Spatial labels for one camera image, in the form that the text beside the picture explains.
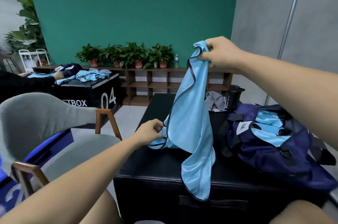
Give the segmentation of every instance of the navy blue bag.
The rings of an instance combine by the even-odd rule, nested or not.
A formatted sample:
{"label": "navy blue bag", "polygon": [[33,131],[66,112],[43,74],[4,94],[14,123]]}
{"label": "navy blue bag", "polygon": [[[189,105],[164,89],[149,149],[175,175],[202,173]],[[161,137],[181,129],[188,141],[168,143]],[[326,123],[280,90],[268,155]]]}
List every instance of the navy blue bag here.
{"label": "navy blue bag", "polygon": [[224,156],[236,154],[259,172],[299,188],[332,191],[338,183],[308,154],[311,139],[280,105],[238,104],[218,133]]}

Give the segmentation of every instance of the black long sleeve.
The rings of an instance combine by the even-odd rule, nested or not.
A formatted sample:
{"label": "black long sleeve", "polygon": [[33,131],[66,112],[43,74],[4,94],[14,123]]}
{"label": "black long sleeve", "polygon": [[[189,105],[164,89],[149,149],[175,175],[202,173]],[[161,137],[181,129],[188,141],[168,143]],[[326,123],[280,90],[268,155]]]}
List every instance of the black long sleeve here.
{"label": "black long sleeve", "polygon": [[27,78],[0,70],[0,103],[8,98],[23,93],[45,90],[55,82],[53,76],[43,78]]}

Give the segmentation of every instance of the brown cubby shelf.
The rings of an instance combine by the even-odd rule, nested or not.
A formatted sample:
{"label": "brown cubby shelf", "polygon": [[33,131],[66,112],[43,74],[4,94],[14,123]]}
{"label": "brown cubby shelf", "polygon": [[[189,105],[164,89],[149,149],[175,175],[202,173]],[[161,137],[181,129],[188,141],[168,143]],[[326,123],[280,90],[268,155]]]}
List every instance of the brown cubby shelf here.
{"label": "brown cubby shelf", "polygon": [[[57,68],[59,65],[49,65],[49,66],[38,66],[34,67],[34,72],[38,73],[49,73],[54,68]],[[82,65],[84,70],[89,70],[90,66]],[[122,89],[126,90],[127,96],[123,99],[123,104],[128,106],[148,106],[150,100],[153,97],[153,89],[164,89],[167,93],[176,92],[180,87],[181,83],[178,82],[169,82],[170,75],[175,72],[186,72],[187,68],[118,68],[113,66],[99,66],[97,69],[108,69],[110,71],[120,72],[120,76],[125,76],[125,80],[121,81]],[[135,71],[144,71],[147,73],[146,81],[140,82],[135,79]],[[154,72],[165,72],[166,73],[166,82],[154,82],[152,80]],[[209,74],[211,73],[223,73],[223,83],[222,84],[211,84]],[[215,90],[221,92],[223,95],[227,94],[227,91],[231,85],[232,74],[226,73],[223,68],[209,68],[208,77],[206,81],[206,91]],[[137,95],[137,88],[145,88],[146,95]]]}

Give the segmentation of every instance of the white cart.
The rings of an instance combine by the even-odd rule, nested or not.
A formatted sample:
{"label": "white cart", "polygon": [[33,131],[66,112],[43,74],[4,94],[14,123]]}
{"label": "white cart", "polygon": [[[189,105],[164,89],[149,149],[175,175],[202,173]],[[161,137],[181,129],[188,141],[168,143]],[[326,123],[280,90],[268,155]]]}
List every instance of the white cart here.
{"label": "white cart", "polygon": [[[33,72],[33,67],[36,67],[37,59],[39,60],[40,66],[42,66],[39,56],[41,54],[46,55],[47,62],[50,65],[48,53],[44,49],[37,49],[36,51],[28,51],[26,49],[19,50],[19,55],[26,72]],[[25,55],[29,55],[30,61],[29,59],[23,59],[23,56]]]}

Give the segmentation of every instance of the gray knit cloth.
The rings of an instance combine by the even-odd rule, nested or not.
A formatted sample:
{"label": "gray knit cloth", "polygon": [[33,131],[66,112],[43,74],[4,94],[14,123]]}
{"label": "gray knit cloth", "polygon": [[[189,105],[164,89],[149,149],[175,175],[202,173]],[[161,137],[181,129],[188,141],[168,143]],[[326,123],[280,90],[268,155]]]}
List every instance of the gray knit cloth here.
{"label": "gray knit cloth", "polygon": [[218,109],[224,111],[226,109],[225,97],[215,91],[209,91],[205,94],[206,104],[208,105],[209,111],[212,109]]}

